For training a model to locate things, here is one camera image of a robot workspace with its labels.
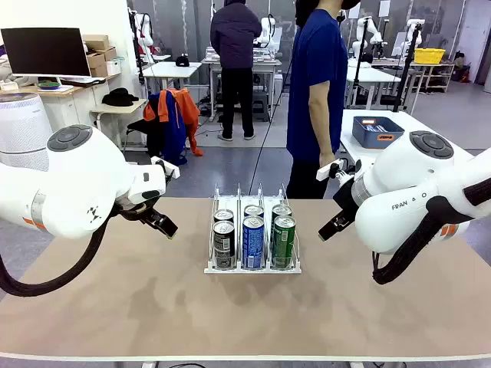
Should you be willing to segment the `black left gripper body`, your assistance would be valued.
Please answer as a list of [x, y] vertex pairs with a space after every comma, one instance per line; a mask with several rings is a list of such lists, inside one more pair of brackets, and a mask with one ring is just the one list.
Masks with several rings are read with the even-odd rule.
[[115, 203], [114, 215], [121, 215], [128, 221], [160, 222], [161, 214], [153, 208], [158, 199], [158, 197], [148, 199], [129, 209], [125, 209], [121, 204]]

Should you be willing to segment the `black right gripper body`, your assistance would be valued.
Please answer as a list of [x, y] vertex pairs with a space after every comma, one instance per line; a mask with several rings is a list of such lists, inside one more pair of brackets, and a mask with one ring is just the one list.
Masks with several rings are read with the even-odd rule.
[[353, 184], [354, 179], [349, 179], [346, 183], [341, 185], [340, 189], [333, 196], [333, 200], [341, 209], [339, 215], [344, 219], [354, 219], [359, 208], [351, 194]]

